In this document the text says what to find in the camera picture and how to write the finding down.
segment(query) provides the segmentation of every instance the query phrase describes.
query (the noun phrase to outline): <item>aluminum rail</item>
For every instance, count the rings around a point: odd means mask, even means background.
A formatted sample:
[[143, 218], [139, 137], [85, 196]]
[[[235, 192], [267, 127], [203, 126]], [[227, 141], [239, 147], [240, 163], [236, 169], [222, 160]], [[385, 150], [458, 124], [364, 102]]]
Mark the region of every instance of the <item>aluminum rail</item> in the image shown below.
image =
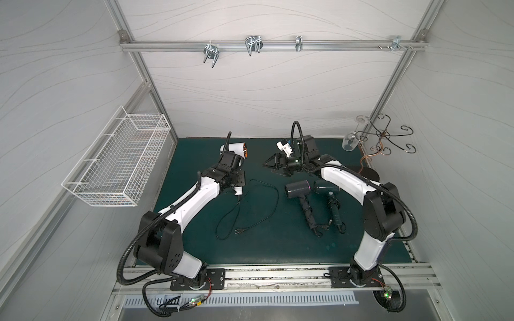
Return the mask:
[[[296, 51], [296, 42], [293, 41], [266, 41], [262, 40], [261, 51]], [[211, 44], [219, 51], [247, 51], [244, 41], [132, 41], [121, 43], [123, 51], [147, 52], [147, 51], [202, 51], [205, 46]], [[302, 41], [302, 51], [389, 51], [393, 40], [348, 40], [348, 41]], [[414, 40], [400, 41], [404, 48], [398, 51], [425, 50], [429, 45], [426, 42]]]
[[[263, 266], [213, 266], [224, 268], [225, 288], [220, 292], [266, 292], [280, 289], [281, 291], [370, 291], [380, 290], [381, 287], [364, 288], [332, 288], [330, 279], [323, 276], [331, 266], [348, 266], [345, 264], [332, 265], [263, 265]], [[399, 277], [406, 290], [427, 290], [442, 289], [437, 276], [429, 263], [391, 263], [386, 264]], [[152, 268], [136, 267], [125, 268], [125, 274], [130, 278], [148, 272]], [[393, 287], [398, 286], [396, 279], [386, 270], [381, 270], [384, 281]], [[150, 279], [169, 277], [167, 275], [153, 275]], [[122, 286], [116, 283], [113, 288], [113, 295], [134, 294], [141, 291], [145, 282], [139, 282], [130, 286]], [[181, 291], [170, 291], [170, 283], [161, 283], [148, 287], [149, 293], [180, 293]]]

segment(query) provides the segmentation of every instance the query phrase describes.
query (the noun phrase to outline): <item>red wire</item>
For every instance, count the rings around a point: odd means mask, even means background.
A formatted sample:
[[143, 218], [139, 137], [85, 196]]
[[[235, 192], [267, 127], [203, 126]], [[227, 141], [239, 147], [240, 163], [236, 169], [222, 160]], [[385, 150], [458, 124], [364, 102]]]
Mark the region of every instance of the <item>red wire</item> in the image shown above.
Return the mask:
[[209, 298], [209, 296], [211, 296], [212, 294], [212, 282], [211, 282], [211, 278], [208, 277], [207, 278], [207, 281], [209, 281], [209, 294], [207, 294], [207, 297], [205, 298], [205, 300], [207, 300]]
[[372, 277], [372, 278], [371, 278], [371, 280], [373, 280], [373, 281], [377, 281], [378, 283], [380, 283], [380, 285], [381, 285], [382, 287], [386, 287], [386, 286], [387, 286], [387, 284], [380, 282], [379, 280], [375, 279], [374, 277]]

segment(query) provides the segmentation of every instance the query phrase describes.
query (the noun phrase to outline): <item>black hair dryer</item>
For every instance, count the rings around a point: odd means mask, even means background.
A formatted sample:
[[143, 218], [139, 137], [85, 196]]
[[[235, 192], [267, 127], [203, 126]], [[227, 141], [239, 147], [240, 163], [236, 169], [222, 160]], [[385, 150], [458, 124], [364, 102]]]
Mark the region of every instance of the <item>black hair dryer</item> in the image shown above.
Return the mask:
[[341, 221], [341, 216], [339, 215], [341, 203], [336, 198], [340, 190], [339, 186], [323, 179], [314, 182], [314, 192], [316, 192], [316, 194], [326, 195], [328, 208], [332, 213], [332, 221], [339, 233], [344, 234], [344, 232], [346, 232], [346, 224]]
[[317, 237], [323, 236], [323, 234], [318, 233], [318, 225], [314, 220], [313, 209], [310, 207], [309, 202], [307, 201], [307, 195], [310, 193], [310, 185], [309, 182], [299, 181], [295, 183], [290, 183], [285, 186], [287, 198], [297, 198], [300, 200], [300, 205], [302, 206], [303, 214], [305, 214], [305, 220], [307, 220], [307, 225], [314, 232]]

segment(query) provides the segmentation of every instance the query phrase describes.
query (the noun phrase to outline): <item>metal hook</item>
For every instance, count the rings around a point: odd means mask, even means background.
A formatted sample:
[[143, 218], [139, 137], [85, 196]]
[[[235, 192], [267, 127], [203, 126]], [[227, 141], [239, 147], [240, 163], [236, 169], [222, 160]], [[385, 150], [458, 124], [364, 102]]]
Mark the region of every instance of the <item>metal hook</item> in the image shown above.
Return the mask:
[[246, 50], [248, 50], [248, 54], [252, 56], [252, 51], [257, 51], [257, 53], [261, 53], [261, 48], [263, 46], [261, 36], [252, 35], [245, 39]]
[[[393, 141], [391, 141], [391, 137], [410, 136], [410, 135], [414, 134], [414, 130], [407, 125], [402, 125], [402, 126], [400, 126], [400, 129], [404, 130], [404, 131], [408, 131], [409, 132], [408, 134], [391, 135], [387, 131], [389, 124], [391, 123], [391, 117], [389, 117], [389, 115], [386, 115], [386, 114], [378, 114], [377, 115], [377, 119], [380, 119], [380, 120], [385, 119], [386, 117], [388, 119], [388, 122], [384, 129], [378, 129], [375, 126], [375, 124], [373, 124], [373, 122], [371, 122], [371, 126], [376, 130], [376, 132], [374, 134], [378, 137], [378, 142], [375, 146], [370, 147], [370, 150], [373, 152], [376, 152], [376, 155], [377, 154], [390, 155], [392, 152], [391, 149], [388, 147], [384, 147], [382, 144], [382, 139], [387, 139], [391, 144], [400, 148], [404, 152], [409, 153], [409, 154], [414, 154], [416, 152], [416, 147], [414, 145], [408, 143], [405, 145], [406, 148], [403, 148], [403, 147], [400, 147], [397, 144], [395, 144]], [[357, 133], [368, 134], [368, 135], [372, 134], [372, 133], [365, 133], [363, 131], [358, 131]], [[366, 140], [363, 140], [364, 137], [362, 137], [362, 134], [361, 134], [361, 139], [360, 139], [361, 142], [367, 140], [367, 137], [366, 137]]]
[[410, 130], [411, 132], [409, 134], [403, 134], [403, 135], [389, 135], [389, 137], [410, 136], [410, 135], [414, 134], [414, 130], [407, 125], [402, 125], [400, 127], [400, 129], [401, 130]]
[[400, 36], [397, 36], [394, 40], [393, 40], [393, 43], [388, 46], [389, 50], [390, 51], [395, 51], [396, 49], [403, 49], [403, 50], [408, 50], [407, 47], [405, 46], [402, 46], [400, 44], [400, 41], [401, 41], [401, 37]]
[[204, 63], [207, 61], [207, 58], [212, 59], [212, 66], [211, 68], [214, 68], [214, 65], [216, 64], [216, 61], [218, 61], [219, 57], [219, 50], [216, 46], [213, 46], [211, 44], [205, 45], [204, 48]]
[[296, 37], [295, 44], [296, 44], [296, 51], [297, 52], [302, 51], [302, 49], [303, 49], [303, 38], [302, 38], [302, 36], [299, 35], [299, 36]]

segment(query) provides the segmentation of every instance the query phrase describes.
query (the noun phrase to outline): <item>bracket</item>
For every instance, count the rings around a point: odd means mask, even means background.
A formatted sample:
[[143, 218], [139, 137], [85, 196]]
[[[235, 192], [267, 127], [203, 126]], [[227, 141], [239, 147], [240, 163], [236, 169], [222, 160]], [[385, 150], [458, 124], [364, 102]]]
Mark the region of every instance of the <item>bracket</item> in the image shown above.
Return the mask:
[[128, 44], [130, 42], [129, 33], [125, 30], [118, 30], [120, 36], [120, 44]]
[[427, 42], [428, 29], [421, 29], [416, 37], [417, 42]]
[[300, 36], [300, 35], [297, 36], [295, 44], [296, 44], [296, 51], [297, 52], [302, 51], [302, 49], [303, 49], [303, 37]]
[[207, 58], [212, 59], [211, 68], [214, 68], [214, 65], [216, 64], [216, 61], [218, 61], [218, 57], [219, 57], [218, 48], [211, 44], [205, 45], [204, 53], [205, 53], [204, 63], [205, 63], [205, 61], [207, 61]]
[[[223, 290], [225, 287], [225, 269], [207, 268], [207, 276], [211, 279], [212, 290]], [[200, 288], [192, 289], [188, 284], [189, 280], [185, 276], [179, 276], [171, 282], [170, 290], [172, 291], [190, 291], [190, 290], [208, 290], [209, 283], [206, 281]]]
[[246, 50], [248, 50], [248, 54], [252, 56], [252, 51], [257, 51], [257, 53], [261, 53], [262, 38], [259, 35], [252, 35], [245, 39]]
[[[355, 285], [350, 280], [348, 275], [349, 267], [329, 267], [328, 272], [330, 273], [330, 286], [331, 288], [355, 288]], [[377, 279], [380, 282], [384, 282], [380, 269], [377, 268], [373, 275], [369, 278], [370, 281], [366, 283], [364, 287], [368, 288], [381, 288], [380, 283], [371, 280], [371, 278]]]

